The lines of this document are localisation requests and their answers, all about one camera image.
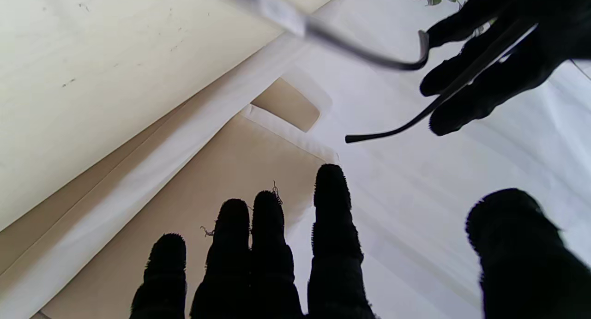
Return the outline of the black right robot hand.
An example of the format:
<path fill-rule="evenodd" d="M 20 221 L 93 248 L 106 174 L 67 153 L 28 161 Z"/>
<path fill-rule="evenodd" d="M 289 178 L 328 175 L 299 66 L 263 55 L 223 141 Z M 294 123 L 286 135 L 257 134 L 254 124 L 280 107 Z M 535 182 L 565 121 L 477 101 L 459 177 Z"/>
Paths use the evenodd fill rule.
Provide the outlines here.
<path fill-rule="evenodd" d="M 364 288 L 364 259 L 346 178 L 338 165 L 317 171 L 308 313 L 294 284 L 282 201 L 257 194 L 220 207 L 192 319 L 375 319 Z M 521 189 L 490 193 L 469 211 L 467 239 L 479 258 L 486 319 L 588 319 L 590 268 Z"/>

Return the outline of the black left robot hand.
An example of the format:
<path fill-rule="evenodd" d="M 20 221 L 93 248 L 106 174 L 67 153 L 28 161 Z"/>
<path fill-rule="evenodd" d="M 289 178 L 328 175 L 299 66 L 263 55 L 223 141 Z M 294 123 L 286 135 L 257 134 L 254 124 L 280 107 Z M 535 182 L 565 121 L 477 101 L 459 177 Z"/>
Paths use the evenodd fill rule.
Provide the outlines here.
<path fill-rule="evenodd" d="M 537 27 L 504 62 L 486 68 L 474 81 L 435 109 L 430 130 L 456 132 L 487 117 L 509 99 L 543 84 L 567 60 L 589 60 L 591 0 L 469 0 L 427 31 L 430 48 L 465 41 L 461 52 L 429 71 L 423 96 L 438 95 L 489 45 L 520 18 Z"/>

